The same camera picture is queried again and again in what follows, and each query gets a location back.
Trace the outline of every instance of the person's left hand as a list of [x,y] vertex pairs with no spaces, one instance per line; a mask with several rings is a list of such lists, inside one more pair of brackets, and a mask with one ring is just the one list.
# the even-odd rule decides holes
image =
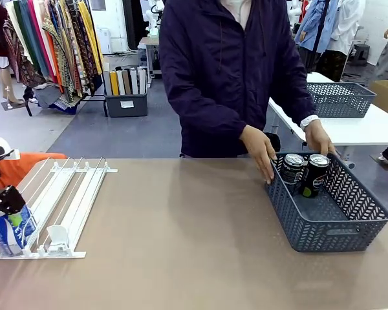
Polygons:
[[306,37],[306,32],[302,31],[302,33],[300,33],[300,42],[303,42],[305,37]]
[[311,121],[305,128],[305,134],[306,142],[312,150],[320,152],[325,156],[328,153],[336,154],[335,147],[328,134],[325,132],[325,129],[323,129],[320,120],[316,119]]

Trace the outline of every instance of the black soda can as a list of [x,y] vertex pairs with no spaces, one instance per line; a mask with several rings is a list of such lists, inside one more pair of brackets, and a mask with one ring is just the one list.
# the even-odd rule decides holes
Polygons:
[[300,177],[300,172],[305,160],[297,154],[287,154],[283,160],[280,175],[287,185],[295,185]]
[[328,170],[329,162],[329,158],[324,155],[310,155],[299,190],[304,197],[313,198],[319,194],[326,171]]

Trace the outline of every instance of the basket handle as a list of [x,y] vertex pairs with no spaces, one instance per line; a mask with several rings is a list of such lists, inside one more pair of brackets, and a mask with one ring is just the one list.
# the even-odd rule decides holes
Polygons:
[[356,236],[357,234],[360,234],[359,229],[329,229],[326,231],[326,234],[328,236]]

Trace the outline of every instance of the white skirt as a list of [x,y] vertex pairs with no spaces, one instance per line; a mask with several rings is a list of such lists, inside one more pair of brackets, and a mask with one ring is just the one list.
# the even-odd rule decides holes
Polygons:
[[7,57],[3,57],[3,56],[0,56],[0,68],[6,68],[8,67],[10,64],[8,63],[8,58]]

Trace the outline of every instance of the can lid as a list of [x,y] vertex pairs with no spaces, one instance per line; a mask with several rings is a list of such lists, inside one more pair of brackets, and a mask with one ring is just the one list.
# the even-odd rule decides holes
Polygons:
[[318,167],[327,167],[329,166],[329,158],[321,154],[310,155],[309,162],[313,163]]
[[293,165],[293,166],[301,166],[305,162],[303,157],[297,154],[287,154],[285,156],[285,161],[289,165]]

